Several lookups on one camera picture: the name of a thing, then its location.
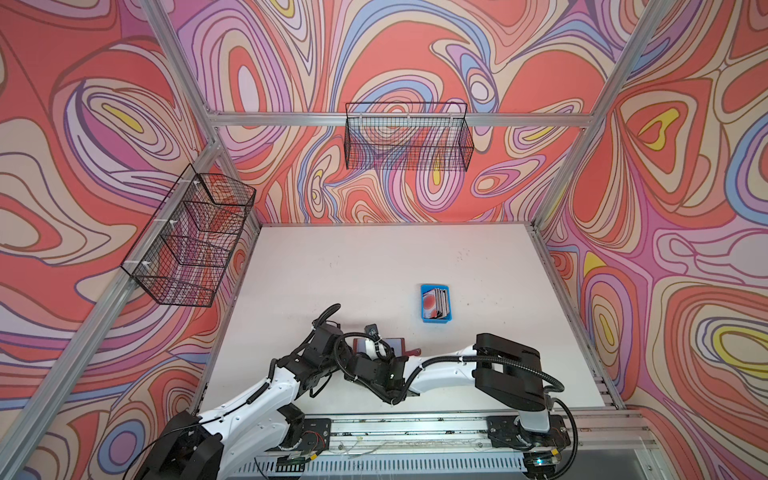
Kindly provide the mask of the red leather card holder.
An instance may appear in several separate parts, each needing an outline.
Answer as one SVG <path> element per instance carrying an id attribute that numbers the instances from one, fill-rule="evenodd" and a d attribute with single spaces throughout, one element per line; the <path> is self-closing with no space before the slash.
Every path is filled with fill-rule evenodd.
<path id="1" fill-rule="evenodd" d="M 376 346 L 372 340 L 355 338 L 353 342 L 353 350 L 356 353 L 366 355 L 370 359 L 383 357 L 388 351 L 391 351 L 395 357 L 415 357 L 420 356 L 422 353 L 420 348 L 407 349 L 404 338 L 385 338 L 378 346 Z"/>

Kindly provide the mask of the blue plastic card tray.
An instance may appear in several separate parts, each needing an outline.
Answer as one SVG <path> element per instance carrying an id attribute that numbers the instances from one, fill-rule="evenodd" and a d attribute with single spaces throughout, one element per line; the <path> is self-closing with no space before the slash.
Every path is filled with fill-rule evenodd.
<path id="1" fill-rule="evenodd" d="M 445 324 L 452 320 L 450 289 L 447 285 L 422 284 L 421 319 L 424 323 Z"/>

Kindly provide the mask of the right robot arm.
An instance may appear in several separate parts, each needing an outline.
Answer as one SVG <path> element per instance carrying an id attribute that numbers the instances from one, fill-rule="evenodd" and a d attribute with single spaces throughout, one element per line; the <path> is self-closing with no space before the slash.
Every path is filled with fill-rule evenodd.
<path id="1" fill-rule="evenodd" d="M 563 449 L 576 442 L 568 429 L 571 414 L 552 413 L 565 385 L 541 369 L 538 350 L 506 338 L 481 333 L 475 343 L 455 353 L 431 357 L 397 356 L 375 331 L 336 338 L 330 348 L 344 378 L 397 406 L 410 397 L 444 388 L 472 386 L 516 414 L 497 435 L 503 446 L 531 451 Z"/>

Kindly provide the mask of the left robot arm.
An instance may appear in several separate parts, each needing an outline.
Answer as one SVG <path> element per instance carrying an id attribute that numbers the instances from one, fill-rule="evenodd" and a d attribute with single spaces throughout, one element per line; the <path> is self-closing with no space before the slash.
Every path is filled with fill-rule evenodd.
<path id="1" fill-rule="evenodd" d="M 339 303 L 326 308 L 300 345 L 271 360 L 254 386 L 200 415 L 175 415 L 123 477 L 225 479 L 253 455 L 300 446 L 305 414 L 294 402 L 338 370 L 336 341 L 343 332 L 331 316 L 340 309 Z"/>

